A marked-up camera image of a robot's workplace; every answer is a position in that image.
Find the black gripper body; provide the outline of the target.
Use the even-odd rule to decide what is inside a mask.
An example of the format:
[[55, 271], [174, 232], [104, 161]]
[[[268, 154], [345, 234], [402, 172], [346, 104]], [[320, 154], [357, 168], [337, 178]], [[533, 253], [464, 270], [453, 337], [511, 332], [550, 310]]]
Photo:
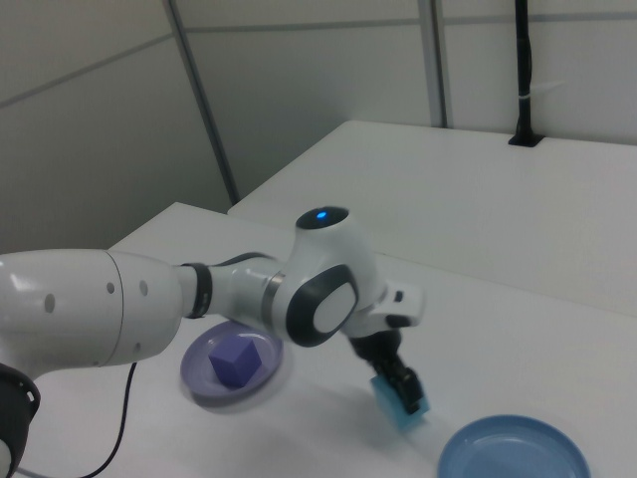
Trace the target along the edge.
[[378, 332], [364, 338], [350, 338], [355, 354], [370, 363], [377, 374], [406, 374], [407, 366], [398, 354], [402, 335], [398, 331]]

